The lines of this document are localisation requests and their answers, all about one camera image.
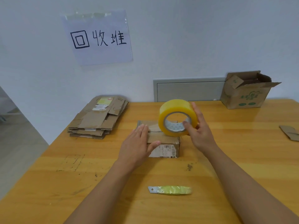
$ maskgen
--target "cardboard box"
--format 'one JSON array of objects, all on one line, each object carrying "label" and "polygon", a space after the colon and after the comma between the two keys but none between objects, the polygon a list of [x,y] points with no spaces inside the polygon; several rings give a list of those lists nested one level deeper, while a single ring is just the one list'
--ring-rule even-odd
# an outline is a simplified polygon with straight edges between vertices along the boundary
[{"label": "cardboard box", "polygon": [[231,72],[227,74],[220,100],[227,109],[260,107],[270,89],[281,82],[260,71]]},{"label": "cardboard box", "polygon": [[137,127],[141,124],[148,125],[149,132],[147,144],[154,141],[161,141],[161,145],[156,147],[149,157],[178,158],[180,151],[180,138],[165,135],[158,126],[158,121],[139,120]]},{"label": "cardboard box", "polygon": [[70,136],[103,139],[129,102],[121,96],[97,96],[79,112],[68,127]]}]

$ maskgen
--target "green printed logo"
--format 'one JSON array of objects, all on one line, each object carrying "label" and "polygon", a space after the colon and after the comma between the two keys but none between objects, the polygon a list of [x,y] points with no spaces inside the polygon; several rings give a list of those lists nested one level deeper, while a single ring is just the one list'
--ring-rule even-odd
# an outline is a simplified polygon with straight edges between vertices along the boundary
[{"label": "green printed logo", "polygon": [[260,91],[251,91],[248,95],[242,95],[240,98],[246,100],[253,100],[254,98],[257,98],[257,96],[260,93],[261,93]]}]

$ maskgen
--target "yellow tape roll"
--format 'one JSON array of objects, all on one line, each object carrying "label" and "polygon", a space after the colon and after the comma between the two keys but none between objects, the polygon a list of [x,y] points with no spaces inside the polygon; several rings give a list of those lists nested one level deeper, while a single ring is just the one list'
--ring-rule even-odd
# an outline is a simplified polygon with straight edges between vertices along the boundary
[{"label": "yellow tape roll", "polygon": [[167,117],[174,113],[184,114],[186,116],[186,121],[191,123],[194,128],[197,126],[198,121],[196,114],[188,101],[180,99],[170,100],[161,106],[159,115],[159,128],[166,135],[179,137],[188,134],[188,131],[185,130],[181,122],[173,123],[167,120]]}]

